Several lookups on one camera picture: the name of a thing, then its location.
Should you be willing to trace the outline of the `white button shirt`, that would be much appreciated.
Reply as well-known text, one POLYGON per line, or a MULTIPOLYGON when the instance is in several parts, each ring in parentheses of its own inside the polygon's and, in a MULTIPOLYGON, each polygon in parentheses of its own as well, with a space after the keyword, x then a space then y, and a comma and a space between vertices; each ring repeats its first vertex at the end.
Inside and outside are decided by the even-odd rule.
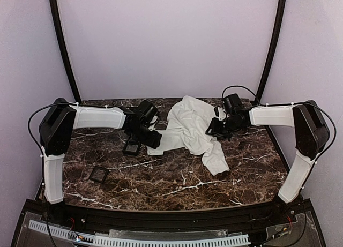
POLYGON ((201 155, 203 165, 214 176, 228 171, 221 144, 205 132, 215 118, 214 106, 191 96, 172 106, 167 116, 167 127, 159 130, 160 146, 147 148, 148 155, 163 155, 166 151, 185 148, 192 155, 201 155))

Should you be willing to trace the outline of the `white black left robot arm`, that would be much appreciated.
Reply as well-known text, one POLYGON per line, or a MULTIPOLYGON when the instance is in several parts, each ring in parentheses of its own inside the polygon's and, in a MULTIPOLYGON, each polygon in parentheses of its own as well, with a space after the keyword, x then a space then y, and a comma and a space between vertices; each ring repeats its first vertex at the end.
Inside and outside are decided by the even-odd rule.
POLYGON ((48 107, 39 125, 42 150, 44 196, 50 204, 64 200, 62 173, 65 154, 74 130, 111 128, 123 130, 129 137, 123 147, 126 155, 137 155, 141 145, 152 149, 160 146, 162 135, 153 127, 160 120, 158 109, 144 100, 136 107, 80 106, 59 98, 48 107))

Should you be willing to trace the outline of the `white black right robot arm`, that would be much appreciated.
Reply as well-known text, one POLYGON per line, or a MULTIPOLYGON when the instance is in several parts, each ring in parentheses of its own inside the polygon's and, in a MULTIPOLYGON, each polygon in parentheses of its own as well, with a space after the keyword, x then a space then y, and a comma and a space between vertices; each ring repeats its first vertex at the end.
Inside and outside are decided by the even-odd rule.
POLYGON ((286 204, 293 202, 303 190, 319 158, 327 152, 337 137, 333 119, 313 100, 287 104, 260 104, 244 107, 232 102, 224 108, 224 117, 215 115, 206 134, 218 139, 230 139, 234 132, 249 126, 289 128, 293 131, 294 160, 277 196, 286 204))

